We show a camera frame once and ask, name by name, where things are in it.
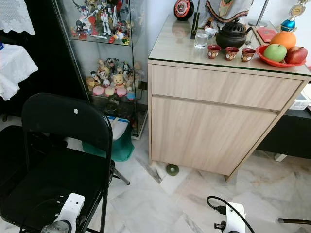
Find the white plastic part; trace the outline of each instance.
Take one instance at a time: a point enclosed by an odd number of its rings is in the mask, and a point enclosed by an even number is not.
[[[71,224],[70,233],[75,233],[77,228],[76,220],[84,205],[84,201],[85,201],[84,196],[71,193],[68,196],[62,210],[60,211],[59,217],[54,222],[67,220]]]
[[[274,160],[277,162],[281,162],[283,159],[285,159],[287,157],[286,154],[276,154],[274,156]]]
[[[241,204],[229,202],[243,217],[245,217],[244,207]],[[245,233],[245,223],[229,206],[226,208],[226,226],[223,233],[239,232]]]

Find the marble floor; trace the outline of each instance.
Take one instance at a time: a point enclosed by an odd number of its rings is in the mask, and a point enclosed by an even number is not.
[[[9,117],[9,124],[20,124]],[[130,181],[126,186],[113,179],[108,193],[107,233],[220,233],[214,223],[225,216],[212,210],[206,197],[214,195],[244,205],[246,219],[257,233],[311,233],[308,225],[278,224],[276,219],[311,219],[311,160],[288,156],[281,163],[271,153],[255,151],[229,182],[222,175],[180,167],[176,176],[165,164],[148,165],[148,128],[135,150],[117,169]],[[69,140],[81,150],[81,143]],[[100,207],[91,228],[100,226]],[[0,220],[0,233],[17,233],[18,228]]]

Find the wooden cabinet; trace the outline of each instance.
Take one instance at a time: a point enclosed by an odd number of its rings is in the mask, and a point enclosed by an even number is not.
[[[148,58],[150,161],[232,176],[311,80],[257,55],[244,63],[194,48],[190,24],[168,17]],[[248,39],[256,47],[256,37]]]
[[[152,159],[230,175],[276,113],[167,97],[152,100]]]
[[[152,93],[281,110],[300,80],[153,65]]]

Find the green apple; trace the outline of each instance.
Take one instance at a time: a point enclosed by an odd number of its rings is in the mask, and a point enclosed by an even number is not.
[[[287,49],[285,46],[271,44],[265,49],[263,55],[272,61],[280,62],[284,59],[286,53]]]

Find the chair backrest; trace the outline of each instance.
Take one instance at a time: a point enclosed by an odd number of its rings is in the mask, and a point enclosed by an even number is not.
[[[26,132],[53,133],[88,142],[111,157],[112,129],[108,118],[83,100],[39,93],[22,110]]]

